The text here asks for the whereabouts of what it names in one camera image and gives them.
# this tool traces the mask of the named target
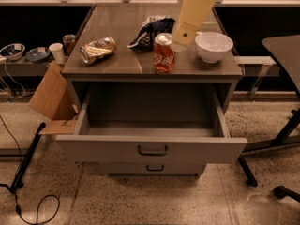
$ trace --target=cup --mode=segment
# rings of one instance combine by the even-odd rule
[[[57,64],[65,64],[64,47],[61,43],[54,43],[50,45],[49,50],[53,54]]]
[[[66,50],[66,55],[70,56],[76,44],[76,37],[73,34],[63,36],[63,43]]]

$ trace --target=black handle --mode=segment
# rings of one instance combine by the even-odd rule
[[[142,156],[165,156],[168,154],[168,146],[165,146],[165,151],[163,152],[143,152],[142,147],[138,146],[138,153]]]
[[[146,166],[147,171],[149,172],[161,172],[163,171],[165,166],[161,165],[161,168],[153,168],[151,169],[149,165]]]

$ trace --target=floor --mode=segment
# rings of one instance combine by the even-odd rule
[[[231,134],[249,142],[272,139],[300,103],[285,99],[235,99],[226,114]],[[0,102],[0,115],[20,147],[28,147],[41,122],[48,119],[26,101]],[[0,121],[0,146],[16,143]],[[300,192],[300,146],[245,154],[259,185],[250,187],[240,165],[206,167],[195,177],[107,177],[96,163],[68,161],[53,136],[43,135],[17,190],[22,217],[37,223],[38,203],[59,198],[55,225],[83,224],[300,224],[300,204],[277,199],[273,188],[285,185]],[[11,184],[18,159],[0,158],[0,183]],[[46,197],[38,222],[57,208]],[[22,225],[13,194],[0,187],[0,224]]]

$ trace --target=black plastic wrapper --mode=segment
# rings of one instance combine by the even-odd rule
[[[142,23],[142,29],[128,45],[129,48],[153,49],[154,39],[160,33],[172,33],[175,19],[168,16],[149,16]]]

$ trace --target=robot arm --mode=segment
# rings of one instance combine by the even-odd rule
[[[215,1],[221,0],[182,0],[181,10],[172,30],[172,50],[181,52],[188,47],[209,15]]]

